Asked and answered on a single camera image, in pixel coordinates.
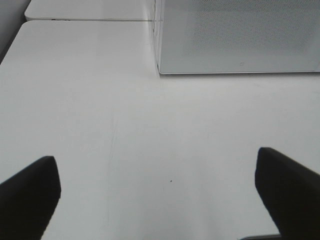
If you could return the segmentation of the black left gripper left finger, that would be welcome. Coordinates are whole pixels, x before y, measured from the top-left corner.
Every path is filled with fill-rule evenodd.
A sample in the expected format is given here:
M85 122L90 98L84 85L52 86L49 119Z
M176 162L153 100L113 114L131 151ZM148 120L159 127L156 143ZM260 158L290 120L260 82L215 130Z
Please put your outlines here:
M0 238L39 240L61 198L56 160L44 156L0 185Z

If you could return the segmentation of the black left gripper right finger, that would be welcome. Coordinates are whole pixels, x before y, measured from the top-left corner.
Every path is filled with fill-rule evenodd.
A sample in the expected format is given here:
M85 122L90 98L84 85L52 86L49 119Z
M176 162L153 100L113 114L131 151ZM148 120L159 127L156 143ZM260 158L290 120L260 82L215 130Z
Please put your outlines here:
M318 173L271 147L261 147L254 184L283 240L320 238Z

